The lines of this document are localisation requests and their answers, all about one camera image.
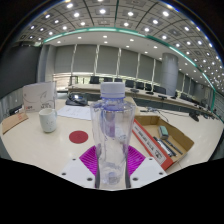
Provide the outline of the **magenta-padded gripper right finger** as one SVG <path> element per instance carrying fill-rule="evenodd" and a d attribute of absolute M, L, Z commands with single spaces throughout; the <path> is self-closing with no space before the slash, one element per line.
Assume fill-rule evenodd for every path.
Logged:
<path fill-rule="evenodd" d="M 153 157 L 145 157 L 132 146 L 127 154 L 127 187 L 140 188 L 166 176 Z"/>

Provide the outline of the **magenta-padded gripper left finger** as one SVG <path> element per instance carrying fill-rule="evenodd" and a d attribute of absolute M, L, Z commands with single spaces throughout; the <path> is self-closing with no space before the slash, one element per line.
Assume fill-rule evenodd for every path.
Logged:
<path fill-rule="evenodd" d="M 97 175 L 97 156 L 94 146 L 80 157 L 71 159 L 60 173 L 60 177 L 84 188 L 94 188 Z"/>

